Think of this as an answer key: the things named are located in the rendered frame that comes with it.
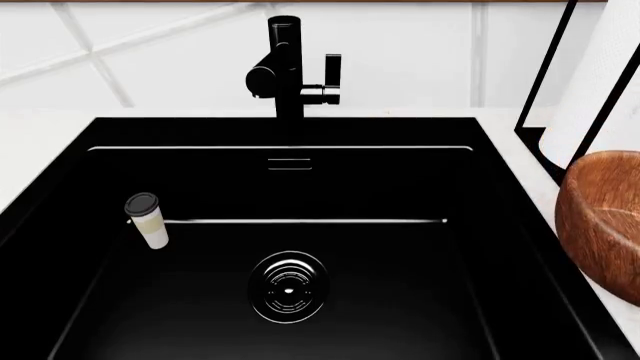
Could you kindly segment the black round sink drain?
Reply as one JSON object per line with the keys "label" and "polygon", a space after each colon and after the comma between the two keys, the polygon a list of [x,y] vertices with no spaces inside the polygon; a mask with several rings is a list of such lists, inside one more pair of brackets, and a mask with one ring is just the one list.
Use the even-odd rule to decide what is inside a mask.
{"label": "black round sink drain", "polygon": [[281,251],[264,258],[252,270],[247,286],[254,311],[279,324],[312,317],[323,307],[329,290],[326,267],[301,251]]}

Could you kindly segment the black kitchen sink basin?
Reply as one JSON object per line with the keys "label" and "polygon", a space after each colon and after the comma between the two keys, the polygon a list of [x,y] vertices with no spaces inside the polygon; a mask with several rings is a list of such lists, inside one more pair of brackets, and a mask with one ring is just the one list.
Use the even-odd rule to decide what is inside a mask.
{"label": "black kitchen sink basin", "polygon": [[[300,323],[248,299],[281,251]],[[485,359],[640,355],[476,119],[96,119],[0,212],[0,360]]]}

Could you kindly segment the white paper cup black lid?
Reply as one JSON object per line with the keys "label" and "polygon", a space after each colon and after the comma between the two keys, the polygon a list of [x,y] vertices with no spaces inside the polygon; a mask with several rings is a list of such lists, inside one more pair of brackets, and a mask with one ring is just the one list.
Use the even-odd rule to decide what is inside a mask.
{"label": "white paper cup black lid", "polygon": [[131,219],[149,248],[158,250],[168,245],[169,236],[155,194],[142,192],[134,194],[124,205],[124,211]]}

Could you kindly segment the brown wooden bowl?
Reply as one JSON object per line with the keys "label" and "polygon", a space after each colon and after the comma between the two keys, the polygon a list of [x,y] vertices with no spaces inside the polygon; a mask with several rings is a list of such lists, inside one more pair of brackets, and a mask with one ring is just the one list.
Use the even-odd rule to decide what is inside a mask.
{"label": "brown wooden bowl", "polygon": [[554,218],[573,263],[609,293],[640,307],[640,152],[593,152],[571,164]]}

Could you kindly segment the black kitchen faucet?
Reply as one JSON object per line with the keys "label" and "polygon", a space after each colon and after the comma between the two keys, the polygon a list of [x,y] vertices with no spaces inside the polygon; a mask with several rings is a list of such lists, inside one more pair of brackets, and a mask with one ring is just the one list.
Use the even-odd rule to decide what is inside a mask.
{"label": "black kitchen faucet", "polygon": [[303,80],[301,20],[279,15],[267,20],[270,52],[248,72],[245,84],[255,98],[275,101],[278,119],[304,117],[306,105],[340,104],[342,56],[325,56],[324,83]]}

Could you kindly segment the white paper towel roll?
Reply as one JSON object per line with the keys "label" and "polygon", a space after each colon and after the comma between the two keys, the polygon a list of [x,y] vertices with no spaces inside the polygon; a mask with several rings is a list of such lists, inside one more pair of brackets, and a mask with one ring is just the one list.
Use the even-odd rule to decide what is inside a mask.
{"label": "white paper towel roll", "polygon": [[[609,0],[588,46],[539,142],[539,149],[554,165],[569,166],[589,129],[610,98],[614,86],[640,47],[640,0]],[[640,150],[640,65],[614,107],[605,117],[602,135],[594,138],[600,149]]]}

